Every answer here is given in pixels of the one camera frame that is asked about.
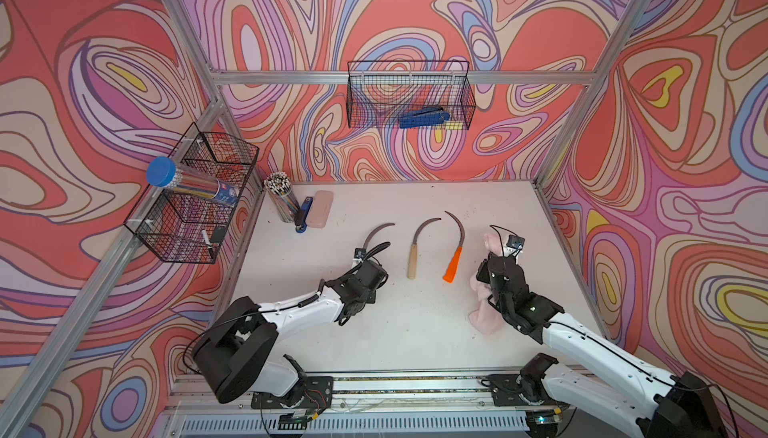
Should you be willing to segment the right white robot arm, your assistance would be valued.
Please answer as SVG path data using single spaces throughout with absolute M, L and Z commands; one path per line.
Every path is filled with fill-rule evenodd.
M 592 332 L 532 292 L 515 256 L 489 253 L 477 277 L 490 286 L 488 303 L 506 324 L 589 372 L 539 353 L 504 387 L 505 394 L 530 406 L 572 405 L 629 437 L 727 436 L 710 385 L 690 372 L 676 376 Z

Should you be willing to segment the pink rag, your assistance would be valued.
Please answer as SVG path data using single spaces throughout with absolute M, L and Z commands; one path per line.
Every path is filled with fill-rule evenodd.
M 496 232 L 486 233 L 483 237 L 485 255 L 493 253 L 500 256 L 502 248 L 507 244 L 510 236 L 511 233 L 504 230 L 501 230 L 500 234 Z M 469 283 L 476 295 L 477 308 L 468 315 L 468 319 L 479 333 L 486 336 L 491 335 L 505 324 L 500 314 L 488 303 L 488 298 L 492 295 L 491 287 L 480 282 L 475 275 L 470 278 Z

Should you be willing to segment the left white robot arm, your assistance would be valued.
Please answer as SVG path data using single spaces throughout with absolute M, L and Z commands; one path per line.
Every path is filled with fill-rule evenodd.
M 304 391 L 304 371 L 288 355 L 273 356 L 278 341 L 327 324 L 346 325 L 375 303 L 387 281 L 378 260 L 369 258 L 337 279 L 322 280 L 315 292 L 285 303 L 239 298 L 197 339 L 193 363 L 222 404 L 248 392 L 294 399 Z

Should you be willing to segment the orange handled sickle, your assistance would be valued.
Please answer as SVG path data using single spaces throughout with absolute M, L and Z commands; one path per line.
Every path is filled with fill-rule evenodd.
M 446 214 L 454 221 L 459 230 L 459 239 L 453 256 L 446 268 L 443 275 L 443 281 L 446 283 L 453 283 L 458 271 L 461 255 L 463 252 L 463 245 L 465 241 L 465 228 L 461 220 L 453 213 L 446 211 Z

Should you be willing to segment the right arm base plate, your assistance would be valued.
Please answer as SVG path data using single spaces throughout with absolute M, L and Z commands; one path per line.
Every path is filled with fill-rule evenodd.
M 490 374 L 479 380 L 482 387 L 491 393 L 496 407 L 552 407 L 567 410 L 570 404 L 554 400 L 542 387 L 526 389 L 519 374 Z

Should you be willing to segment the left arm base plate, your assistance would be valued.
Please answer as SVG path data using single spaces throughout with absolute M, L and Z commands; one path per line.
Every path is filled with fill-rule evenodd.
M 310 410 L 320 412 L 331 407 L 334 378 L 330 375 L 300 378 L 298 383 L 283 397 L 270 393 L 252 394 L 254 410 Z

